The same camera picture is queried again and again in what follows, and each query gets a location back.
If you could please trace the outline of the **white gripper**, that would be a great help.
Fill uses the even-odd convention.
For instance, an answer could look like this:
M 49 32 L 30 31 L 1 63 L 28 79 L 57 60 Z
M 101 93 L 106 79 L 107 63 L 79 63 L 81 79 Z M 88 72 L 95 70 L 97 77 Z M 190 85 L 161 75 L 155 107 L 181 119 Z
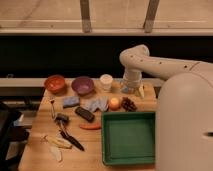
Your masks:
M 123 75 L 123 84 L 128 88 L 138 88 L 139 96 L 145 97 L 144 86 L 141 84 L 142 73 L 138 70 L 125 69 Z

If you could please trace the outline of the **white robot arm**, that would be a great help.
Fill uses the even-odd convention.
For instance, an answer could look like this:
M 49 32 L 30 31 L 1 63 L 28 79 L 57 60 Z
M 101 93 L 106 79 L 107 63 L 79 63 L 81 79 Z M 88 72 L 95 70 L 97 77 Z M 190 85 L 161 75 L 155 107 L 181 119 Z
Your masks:
M 156 171 L 213 171 L 213 63 L 153 57 L 145 45 L 119 56 L 123 84 L 139 86 L 142 74 L 164 81 L 155 124 Z

